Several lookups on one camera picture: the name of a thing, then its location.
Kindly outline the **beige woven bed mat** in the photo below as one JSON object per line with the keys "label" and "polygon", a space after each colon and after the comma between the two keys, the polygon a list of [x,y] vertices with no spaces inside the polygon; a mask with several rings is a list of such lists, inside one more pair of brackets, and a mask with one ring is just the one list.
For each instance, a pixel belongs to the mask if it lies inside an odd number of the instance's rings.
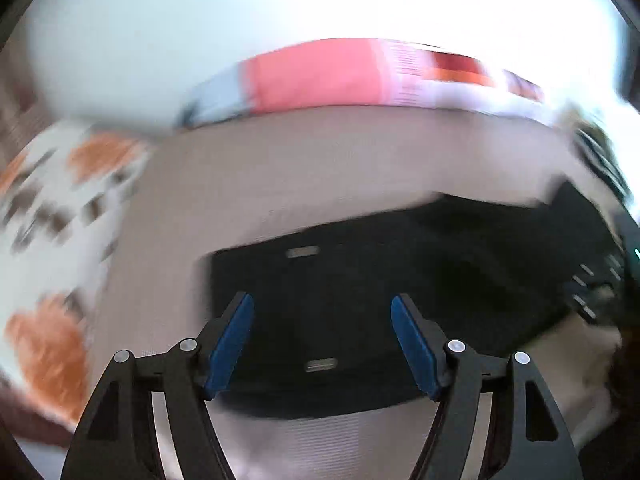
{"label": "beige woven bed mat", "polygon": [[[543,200],[571,178],[605,216],[617,200],[570,132],[451,110],[323,107],[239,119],[160,142],[122,224],[91,348],[97,381],[114,352],[164,352],[195,336],[202,255],[426,202]],[[572,315],[529,344],[574,443],[612,422],[604,381],[616,330]],[[436,412],[418,399],[345,416],[275,420],[207,404],[237,479],[408,479]]]}

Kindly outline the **pink checked bolster pillow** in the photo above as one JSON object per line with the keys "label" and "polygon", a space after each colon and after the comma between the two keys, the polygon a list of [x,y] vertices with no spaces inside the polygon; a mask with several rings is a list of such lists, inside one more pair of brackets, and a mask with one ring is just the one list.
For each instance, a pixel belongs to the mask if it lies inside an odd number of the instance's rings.
{"label": "pink checked bolster pillow", "polygon": [[466,110],[548,124],[536,84],[476,58],[388,39],[335,38],[258,54],[199,84],[179,124],[325,106]]}

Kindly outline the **black denim pants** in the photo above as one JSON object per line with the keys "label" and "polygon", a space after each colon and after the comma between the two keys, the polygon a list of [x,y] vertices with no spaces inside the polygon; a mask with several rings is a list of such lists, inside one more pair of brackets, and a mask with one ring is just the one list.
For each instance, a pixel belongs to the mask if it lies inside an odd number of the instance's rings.
{"label": "black denim pants", "polygon": [[534,206],[442,195],[217,250],[202,261],[212,315],[238,292],[254,301],[222,398],[253,416],[301,418],[433,394],[405,300],[447,338],[507,356],[566,317],[580,278],[615,281],[621,263],[600,212],[568,181]]}

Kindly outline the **dark striped folded garment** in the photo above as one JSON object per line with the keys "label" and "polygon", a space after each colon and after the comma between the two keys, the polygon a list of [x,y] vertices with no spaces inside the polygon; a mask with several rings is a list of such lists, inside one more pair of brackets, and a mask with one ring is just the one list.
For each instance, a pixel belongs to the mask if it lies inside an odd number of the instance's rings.
{"label": "dark striped folded garment", "polygon": [[620,171],[612,144],[603,129],[593,122],[580,120],[574,129],[574,147],[582,162],[627,205],[632,193]]}

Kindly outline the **floral orange rose pillow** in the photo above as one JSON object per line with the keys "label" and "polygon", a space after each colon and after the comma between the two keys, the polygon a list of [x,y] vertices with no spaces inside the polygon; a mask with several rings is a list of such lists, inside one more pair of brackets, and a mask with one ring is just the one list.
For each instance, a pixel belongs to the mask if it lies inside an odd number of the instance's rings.
{"label": "floral orange rose pillow", "polygon": [[153,145],[57,122],[1,175],[1,377],[38,414],[76,427],[90,394],[96,308]]}

